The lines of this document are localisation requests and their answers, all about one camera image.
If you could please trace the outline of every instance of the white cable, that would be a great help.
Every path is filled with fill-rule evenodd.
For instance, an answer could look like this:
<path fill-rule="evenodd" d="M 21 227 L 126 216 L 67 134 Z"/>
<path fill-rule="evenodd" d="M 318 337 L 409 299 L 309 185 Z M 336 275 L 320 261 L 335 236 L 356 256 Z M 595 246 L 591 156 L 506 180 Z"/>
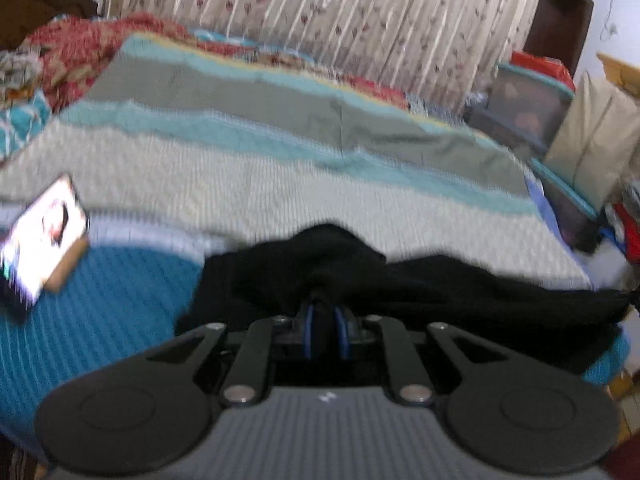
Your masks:
<path fill-rule="evenodd" d="M 613 10 L 613 0 L 610 0 L 609 2 L 609 12 L 607 13 L 607 17 L 604 20 L 604 25 L 602 25 L 602 30 L 600 31 L 600 41 L 609 41 L 611 39 L 611 37 L 613 36 L 613 34 L 610 31 L 609 28 L 609 20 L 611 18 L 611 11 Z M 604 32 L 607 32 L 609 35 L 607 36 L 607 39 L 605 40 L 602 35 L 604 34 Z"/>

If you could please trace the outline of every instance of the gray stripe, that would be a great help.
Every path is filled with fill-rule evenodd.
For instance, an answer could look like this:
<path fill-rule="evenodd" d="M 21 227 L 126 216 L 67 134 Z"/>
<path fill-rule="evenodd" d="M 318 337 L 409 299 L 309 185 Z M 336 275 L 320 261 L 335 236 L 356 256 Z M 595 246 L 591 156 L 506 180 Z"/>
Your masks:
<path fill-rule="evenodd" d="M 333 98 L 261 80 L 218 78 L 183 65 L 117 57 L 86 95 L 169 110 L 215 109 L 332 148 L 371 153 L 459 175 L 483 187 L 528 196 L 522 171 L 507 153 L 462 135 L 432 136 L 411 120 L 369 114 Z"/>

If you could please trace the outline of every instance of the bed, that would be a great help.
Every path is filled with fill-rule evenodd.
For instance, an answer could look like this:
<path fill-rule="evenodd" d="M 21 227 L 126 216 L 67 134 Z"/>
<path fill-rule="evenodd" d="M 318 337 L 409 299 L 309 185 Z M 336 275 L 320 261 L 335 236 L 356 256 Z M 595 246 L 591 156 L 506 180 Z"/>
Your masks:
<path fill-rule="evenodd" d="M 590 287 L 539 183 L 481 132 L 297 53 L 148 14 L 99 23 L 66 18 L 28 38 L 50 48 L 56 115 L 0 171 L 0 226 L 65 172 L 91 217 L 62 292 L 24 325 L 0 319 L 0 432 L 34 456 L 42 398 L 169 339 L 208 254 L 333 221 L 390 259 L 447 253 Z M 619 336 L 584 377 L 606 383 L 627 353 Z"/>

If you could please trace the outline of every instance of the bedspread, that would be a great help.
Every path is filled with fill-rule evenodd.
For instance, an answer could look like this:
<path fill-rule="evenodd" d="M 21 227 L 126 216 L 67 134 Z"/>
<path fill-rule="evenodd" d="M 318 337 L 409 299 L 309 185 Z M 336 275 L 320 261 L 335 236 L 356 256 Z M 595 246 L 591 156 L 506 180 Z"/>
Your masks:
<path fill-rule="evenodd" d="M 588 286 L 513 156 L 490 140 L 311 74 L 157 36 L 127 40 L 85 98 L 0 173 L 0 194 L 28 200 L 63 171 L 88 206 L 247 243 L 334 221 L 390 258 L 444 252 Z"/>
<path fill-rule="evenodd" d="M 27 103 L 0 110 L 0 163 L 37 136 L 50 115 L 49 103 L 39 89 Z"/>

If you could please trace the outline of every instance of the brown cloth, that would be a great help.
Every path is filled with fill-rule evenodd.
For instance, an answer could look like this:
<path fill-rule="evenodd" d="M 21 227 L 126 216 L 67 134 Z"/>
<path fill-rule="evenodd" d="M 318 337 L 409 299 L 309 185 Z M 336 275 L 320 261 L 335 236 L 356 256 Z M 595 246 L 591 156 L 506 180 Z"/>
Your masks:
<path fill-rule="evenodd" d="M 29 34 L 59 14 L 97 15 L 94 0 L 0 0 L 0 50 L 16 49 Z"/>

